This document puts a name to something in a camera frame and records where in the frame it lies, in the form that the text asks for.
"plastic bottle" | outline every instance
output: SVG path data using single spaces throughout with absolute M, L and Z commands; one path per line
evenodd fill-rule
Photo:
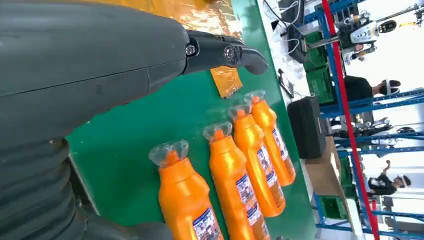
M 153 148 L 149 158 L 159 166 L 159 204 L 175 240 L 222 240 L 209 200 L 209 186 L 187 158 L 185 140 Z
M 207 126 L 210 171 L 231 239 L 269 240 L 267 224 L 246 170 L 246 157 L 231 136 L 229 122 Z
M 265 217 L 281 214 L 286 206 L 270 156 L 264 145 L 264 131 L 255 123 L 248 104 L 231 107 L 234 141 L 247 158 L 246 169 L 259 207 Z
M 277 115 L 268 106 L 265 94 L 264 90 L 252 91 L 244 96 L 244 101 L 252 105 L 253 119 L 265 134 L 265 146 L 275 167 L 279 184 L 287 186 L 295 181 L 296 171 L 277 127 Z

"man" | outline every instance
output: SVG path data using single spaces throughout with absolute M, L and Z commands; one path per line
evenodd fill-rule
M 397 176 L 393 181 L 390 181 L 390 179 L 387 177 L 386 173 L 390 169 L 391 163 L 389 160 L 387 162 L 387 167 L 383 170 L 383 172 L 380 174 L 380 176 L 376 177 L 370 177 L 368 179 L 368 187 L 367 192 L 368 196 L 381 196 L 381 195 L 392 195 L 394 194 L 399 188 L 405 188 L 405 185 L 410 186 L 411 180 L 403 175 L 403 176 Z
M 397 80 L 383 80 L 376 86 L 371 86 L 363 77 L 346 75 L 344 77 L 344 86 L 346 89 L 347 100 L 349 102 L 372 98 L 377 94 L 390 95 L 400 91 L 401 82 Z M 334 101 L 322 103 L 321 106 L 337 104 L 337 95 L 334 87 L 332 88 Z

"printed label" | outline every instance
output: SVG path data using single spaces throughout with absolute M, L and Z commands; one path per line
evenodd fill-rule
M 260 162 L 260 165 L 262 166 L 263 171 L 265 172 L 268 186 L 271 187 L 277 181 L 277 175 L 274 173 L 274 167 L 271 164 L 270 155 L 268 154 L 268 151 L 264 146 L 262 146 L 257 151 L 257 157 L 259 159 L 259 162 Z
M 283 138 L 281 137 L 280 131 L 277 126 L 275 126 L 272 130 L 272 135 L 274 136 L 275 142 L 279 147 L 281 157 L 285 161 L 289 156 L 289 152 L 287 151 L 286 144 L 283 142 Z
M 220 226 L 211 207 L 193 221 L 198 240 L 223 240 Z
M 246 206 L 246 207 L 248 207 L 247 218 L 249 219 L 249 224 L 253 226 L 253 224 L 255 224 L 258 221 L 258 219 L 261 217 L 262 215 L 261 210 L 259 210 L 257 201 L 254 202 L 253 206 L 249 204 L 249 206 Z
M 256 154 L 257 158 L 259 159 L 260 165 L 262 166 L 262 169 L 265 170 L 265 172 L 266 170 L 273 168 L 273 165 L 270 161 L 270 154 L 268 153 L 268 150 L 265 146 L 262 145 Z
M 277 182 L 277 175 L 274 171 L 266 175 L 266 181 L 268 182 L 268 187 L 271 187 L 272 185 L 274 185 L 275 182 Z
M 255 193 L 253 191 L 251 180 L 246 173 L 243 177 L 235 182 L 238 193 L 240 194 L 241 202 L 243 205 L 248 204 L 250 200 L 256 201 Z
M 281 137 L 280 131 L 277 128 L 277 126 L 275 126 L 274 129 L 272 130 L 272 135 L 274 136 L 275 142 L 277 143 L 279 147 L 279 151 L 281 154 L 281 158 L 284 161 L 285 168 L 287 169 L 288 173 L 291 176 L 295 173 L 295 169 L 293 167 L 292 160 L 290 160 L 289 151 L 287 151 L 286 144 L 284 143 L 283 138 Z
M 255 240 L 267 239 L 270 233 L 268 232 L 267 224 L 264 216 L 258 206 L 258 201 L 252 187 L 252 183 L 247 173 L 235 182 L 240 195 L 241 202 L 247 213 L 247 220 L 252 227 Z
M 280 188 L 280 184 L 277 181 L 277 175 L 275 174 L 274 167 L 270 161 L 270 155 L 267 149 L 262 145 L 257 151 L 257 157 L 265 172 L 266 182 L 268 183 L 269 189 L 271 190 L 272 197 L 278 207 L 284 202 L 283 191 Z

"green table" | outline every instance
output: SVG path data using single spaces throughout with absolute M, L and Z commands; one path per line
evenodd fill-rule
M 258 49 L 272 64 L 270 49 L 256 1 L 233 0 L 234 13 L 243 24 L 246 44 Z M 310 240 L 315 222 L 290 127 L 286 106 L 274 71 L 252 75 L 239 70 L 243 88 L 221 99 L 209 71 L 181 76 L 159 91 L 94 117 L 68 137 L 71 156 L 98 212 L 123 225 L 163 221 L 158 204 L 159 175 L 148 152 L 158 144 L 185 139 L 188 157 L 210 186 L 210 200 L 223 234 L 227 228 L 208 166 L 205 126 L 228 121 L 227 109 L 243 94 L 264 89 L 266 100 L 278 115 L 278 126 L 296 167 L 294 184 L 283 189 L 287 207 L 266 220 L 272 239 Z

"cardboard box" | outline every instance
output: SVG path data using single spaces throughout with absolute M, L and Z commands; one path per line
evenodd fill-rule
M 325 138 L 326 148 L 321 157 L 305 161 L 307 173 L 315 194 L 345 197 L 340 184 L 342 165 L 333 137 Z

